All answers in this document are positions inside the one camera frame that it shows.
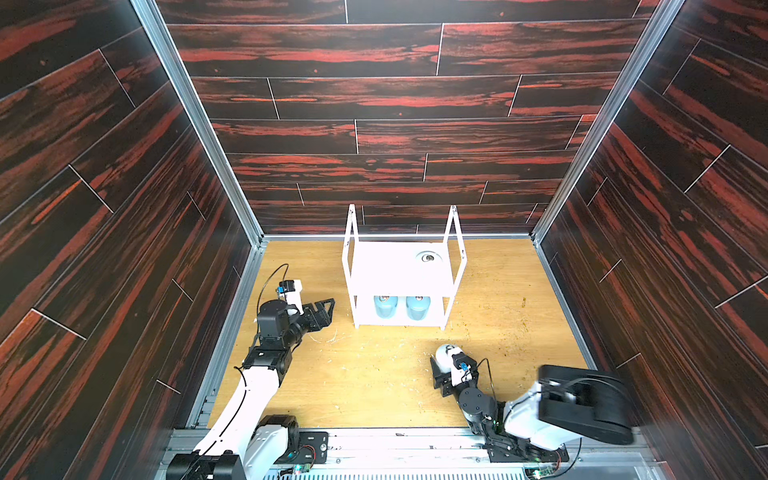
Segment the white tea canister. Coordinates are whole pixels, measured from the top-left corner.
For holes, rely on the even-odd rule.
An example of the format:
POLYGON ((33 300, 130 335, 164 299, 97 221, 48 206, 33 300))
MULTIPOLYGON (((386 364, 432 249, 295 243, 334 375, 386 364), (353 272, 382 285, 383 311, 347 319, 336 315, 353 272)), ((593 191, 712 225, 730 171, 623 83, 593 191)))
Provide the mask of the white tea canister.
POLYGON ((444 263, 443 256, 434 250, 424 250, 415 255, 415 262, 423 266, 436 266, 444 263))
POLYGON ((450 373, 452 370, 456 370, 454 357, 458 354, 462 354, 463 350, 453 344, 441 345, 434 356, 435 364, 438 370, 442 374, 450 373))

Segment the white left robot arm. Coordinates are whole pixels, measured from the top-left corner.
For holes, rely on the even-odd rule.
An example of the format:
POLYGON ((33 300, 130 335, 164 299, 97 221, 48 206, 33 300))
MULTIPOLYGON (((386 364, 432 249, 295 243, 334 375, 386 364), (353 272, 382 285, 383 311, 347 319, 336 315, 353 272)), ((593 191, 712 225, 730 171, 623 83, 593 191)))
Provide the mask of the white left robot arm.
POLYGON ((259 307, 258 334, 237 368, 239 384, 213 428, 170 462, 167 479, 262 479, 282 457, 302 449, 291 415, 262 419, 305 334, 332 323, 334 299, 297 307, 281 299, 259 307))

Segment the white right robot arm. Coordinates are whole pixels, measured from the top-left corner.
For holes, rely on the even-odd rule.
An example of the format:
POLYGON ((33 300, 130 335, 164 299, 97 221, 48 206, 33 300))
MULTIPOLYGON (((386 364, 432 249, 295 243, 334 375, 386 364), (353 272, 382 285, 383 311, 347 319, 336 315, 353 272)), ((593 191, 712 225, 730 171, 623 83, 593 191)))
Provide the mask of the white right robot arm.
POLYGON ((609 372, 543 365, 520 398, 501 402, 479 387, 480 363, 446 344, 430 358, 434 388, 453 397, 493 463, 556 463, 569 459, 566 444, 583 438, 634 443, 631 400, 609 372))

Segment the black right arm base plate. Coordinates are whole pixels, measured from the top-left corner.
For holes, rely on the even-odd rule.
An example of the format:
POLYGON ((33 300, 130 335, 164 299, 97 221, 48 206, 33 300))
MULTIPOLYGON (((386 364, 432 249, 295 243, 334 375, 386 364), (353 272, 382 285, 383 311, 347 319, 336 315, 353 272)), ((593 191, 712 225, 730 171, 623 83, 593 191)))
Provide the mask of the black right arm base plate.
POLYGON ((484 448, 491 463, 560 463, 569 460, 565 447, 545 450, 527 439, 494 431, 485 434, 484 448))

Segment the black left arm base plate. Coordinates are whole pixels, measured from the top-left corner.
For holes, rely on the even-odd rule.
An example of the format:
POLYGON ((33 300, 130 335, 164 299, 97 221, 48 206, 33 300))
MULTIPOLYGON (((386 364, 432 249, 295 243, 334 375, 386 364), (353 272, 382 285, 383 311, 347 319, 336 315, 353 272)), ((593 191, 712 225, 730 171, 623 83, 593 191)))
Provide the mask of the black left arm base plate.
POLYGON ((325 464, 328 458, 329 433, 327 431, 289 432, 288 447, 276 464, 325 464))

